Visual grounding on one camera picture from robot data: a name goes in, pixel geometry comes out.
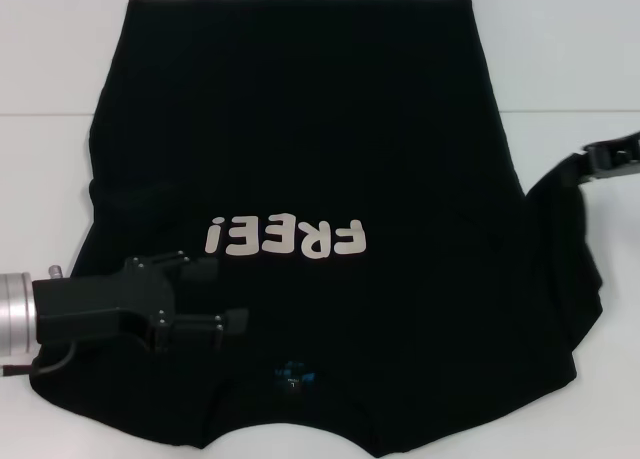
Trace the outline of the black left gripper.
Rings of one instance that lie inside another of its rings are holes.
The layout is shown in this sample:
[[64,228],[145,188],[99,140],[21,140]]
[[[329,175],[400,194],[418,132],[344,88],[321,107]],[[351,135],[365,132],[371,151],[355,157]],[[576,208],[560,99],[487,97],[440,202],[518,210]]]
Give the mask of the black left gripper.
[[49,346],[131,336],[153,352],[219,350],[226,337],[246,333],[249,310],[176,315],[169,281],[215,281],[218,271],[215,257],[178,250],[128,258],[111,275],[35,281],[37,340]]

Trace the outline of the black FREE! print t-shirt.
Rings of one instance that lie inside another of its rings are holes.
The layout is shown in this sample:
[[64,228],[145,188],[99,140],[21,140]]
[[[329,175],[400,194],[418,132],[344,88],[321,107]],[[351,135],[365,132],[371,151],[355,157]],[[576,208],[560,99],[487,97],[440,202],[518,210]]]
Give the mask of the black FREE! print t-shirt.
[[524,193],[470,0],[130,0],[89,134],[77,276],[183,251],[220,347],[78,347],[44,400],[203,448],[289,423],[375,457],[576,377],[601,280],[578,188]]

